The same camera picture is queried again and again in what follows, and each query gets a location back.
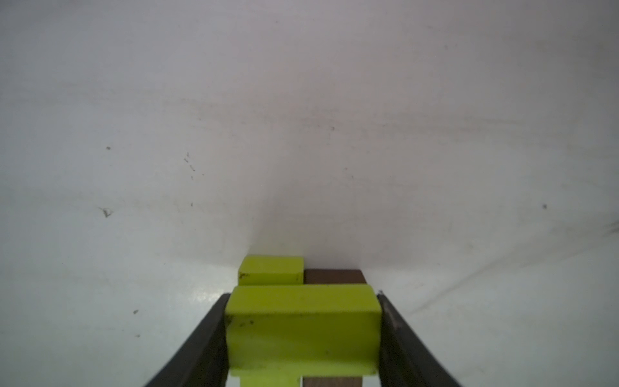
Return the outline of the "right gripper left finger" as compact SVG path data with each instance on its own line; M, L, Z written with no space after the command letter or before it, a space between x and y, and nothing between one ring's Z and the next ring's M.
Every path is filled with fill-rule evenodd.
M189 338L146 387L222 387L226 385L229 360L223 294Z

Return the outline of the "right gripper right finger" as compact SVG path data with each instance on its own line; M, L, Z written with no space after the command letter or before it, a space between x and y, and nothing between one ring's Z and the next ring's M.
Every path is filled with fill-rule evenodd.
M460 387L383 293L379 377L385 387Z

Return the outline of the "lime green long block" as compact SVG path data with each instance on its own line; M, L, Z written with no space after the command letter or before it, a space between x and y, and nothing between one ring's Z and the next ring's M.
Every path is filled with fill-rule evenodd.
M379 368L382 309L370 285L250 285L225 308L234 377L365 377Z

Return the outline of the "dark brown wood block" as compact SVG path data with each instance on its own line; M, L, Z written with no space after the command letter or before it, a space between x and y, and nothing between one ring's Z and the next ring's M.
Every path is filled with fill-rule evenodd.
M365 284L366 279L358 269L306 269L305 285ZM362 377L303 377L303 387L362 387Z

